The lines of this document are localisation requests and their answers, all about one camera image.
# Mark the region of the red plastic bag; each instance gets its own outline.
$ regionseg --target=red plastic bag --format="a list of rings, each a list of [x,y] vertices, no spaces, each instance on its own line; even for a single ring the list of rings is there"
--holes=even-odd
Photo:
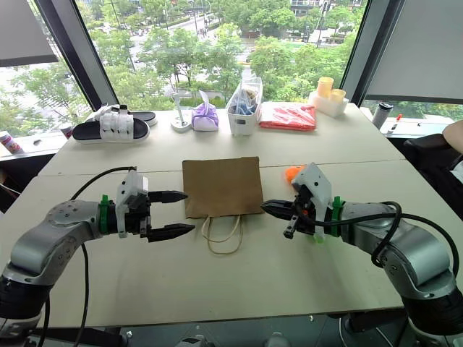
[[[263,103],[259,125],[262,128],[300,132],[315,130],[315,108],[306,103]]]

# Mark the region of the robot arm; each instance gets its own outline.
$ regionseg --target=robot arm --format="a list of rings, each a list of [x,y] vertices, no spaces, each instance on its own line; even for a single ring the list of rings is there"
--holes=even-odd
[[[194,226],[172,224],[151,228],[152,202],[176,202],[187,195],[149,192],[148,181],[130,171],[119,186],[116,204],[71,200],[53,207],[42,223],[22,235],[0,276],[0,340],[24,338],[37,325],[50,290],[75,251],[105,235],[139,234],[149,242],[173,239]]]
[[[300,231],[322,242],[328,234],[375,254],[394,222],[396,211],[386,204],[342,202],[339,197],[331,202],[331,185],[314,163],[300,171],[292,185],[298,192],[294,202],[269,200],[262,206],[267,213],[289,220],[284,230],[288,239]],[[353,218],[382,214],[385,218],[349,223]],[[425,229],[400,220],[376,260],[402,298],[423,346],[461,346],[463,296],[445,246]]]

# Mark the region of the black cable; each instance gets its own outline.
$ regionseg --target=black cable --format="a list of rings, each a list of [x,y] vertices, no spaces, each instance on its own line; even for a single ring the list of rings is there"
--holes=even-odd
[[[80,339],[85,329],[85,321],[87,320],[87,311],[88,311],[88,297],[90,295],[90,281],[88,275],[88,253],[85,244],[82,244],[82,252],[84,254],[84,264],[85,264],[85,298],[84,298],[84,312],[82,313],[82,321],[80,322],[80,329],[75,338],[74,347],[79,345]]]
[[[302,219],[302,221],[309,226],[345,226],[347,224],[353,224],[353,223],[359,223],[359,222],[365,222],[367,220],[375,220],[375,219],[382,219],[382,218],[394,218],[396,217],[396,213],[378,213],[375,215],[364,215],[362,217],[357,217],[357,218],[351,218],[351,219],[346,219],[346,220],[335,220],[335,221],[330,221],[330,222],[320,222],[318,220],[313,220],[307,217],[302,210],[302,207],[300,205],[295,205],[297,215]],[[429,226],[433,227],[437,232],[439,232],[445,240],[448,242],[451,250],[451,255],[453,258],[453,266],[452,270],[455,275],[455,277],[458,275],[459,271],[459,253],[458,249],[455,245],[454,240],[452,237],[438,224],[434,223],[431,220],[428,220],[424,217],[420,217],[418,215],[410,215],[409,213],[403,213],[401,215],[401,218],[404,219],[412,219],[412,220],[417,220],[421,223],[428,224]]]
[[[404,337],[405,330],[408,326],[408,317],[405,317],[405,321],[402,323],[400,327],[399,334],[397,334],[396,340],[394,341],[394,347],[399,347],[400,342],[402,341],[402,337]]]
[[[384,236],[383,240],[381,240],[380,244],[375,248],[375,250],[371,253],[371,262],[378,266],[378,267],[383,267],[381,264],[381,261],[378,259],[378,255],[381,253],[381,251],[384,250],[384,248],[387,246],[389,241],[392,239],[392,236],[395,234],[397,228],[399,227],[400,224],[400,219],[402,216],[402,208],[397,202],[394,201],[385,201],[382,202],[384,205],[392,205],[396,208],[396,213],[394,220],[392,221],[391,228],[388,230],[386,236]]]
[[[42,327],[42,334],[41,339],[38,341],[37,347],[42,347],[43,343],[45,342],[46,331],[48,329],[48,323],[50,322],[50,296],[45,300],[45,316],[43,317],[43,327]]]
[[[99,173],[95,177],[91,178],[88,180],[87,183],[85,183],[77,192],[72,195],[71,200],[76,200],[77,197],[82,193],[88,186],[90,186],[94,181],[97,179],[110,174],[111,172],[116,172],[116,171],[130,171],[130,170],[137,170],[134,166],[121,166],[118,168],[110,168],[109,170],[106,170],[102,173]],[[82,334],[85,329],[85,321],[87,320],[87,311],[88,311],[88,299],[90,296],[90,279],[88,275],[88,253],[87,253],[87,248],[85,247],[85,244],[82,244],[82,252],[84,254],[84,266],[85,266],[85,298],[84,298],[84,312],[82,313],[82,322],[80,323],[80,329],[79,332],[77,333],[77,337],[74,342],[74,347],[77,347],[80,343],[80,339],[82,337]]]
[[[115,171],[130,171],[130,170],[137,170],[137,168],[135,168],[134,166],[120,166],[118,168],[110,168],[109,170],[106,170],[106,171],[103,171],[102,173],[99,173],[98,175],[96,175],[95,177],[91,178],[86,184],[84,184],[79,190],[77,190],[77,192],[72,195],[71,197],[71,200],[76,200],[77,197],[80,195],[80,193],[82,193],[84,190],[86,190],[88,188],[88,186],[90,186],[94,181],[96,181],[97,179],[107,175],[107,174],[110,174],[111,172],[115,172]]]

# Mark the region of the orange ball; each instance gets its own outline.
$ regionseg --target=orange ball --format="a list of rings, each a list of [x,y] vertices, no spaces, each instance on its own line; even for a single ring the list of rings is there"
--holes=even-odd
[[[286,181],[291,184],[291,181],[297,176],[299,171],[305,169],[305,165],[302,166],[291,166],[284,171]]]

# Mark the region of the plastic bag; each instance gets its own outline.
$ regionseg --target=plastic bag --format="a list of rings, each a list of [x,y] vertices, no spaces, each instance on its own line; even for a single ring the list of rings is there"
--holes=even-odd
[[[262,79],[251,77],[240,82],[226,108],[231,114],[250,116],[257,110],[261,99]]]
[[[192,111],[193,129],[200,132],[216,132],[218,130],[218,117],[216,107],[209,103],[206,93],[200,90],[203,103]]]
[[[263,103],[259,125],[262,128],[300,132],[315,130],[315,108],[306,103]]]

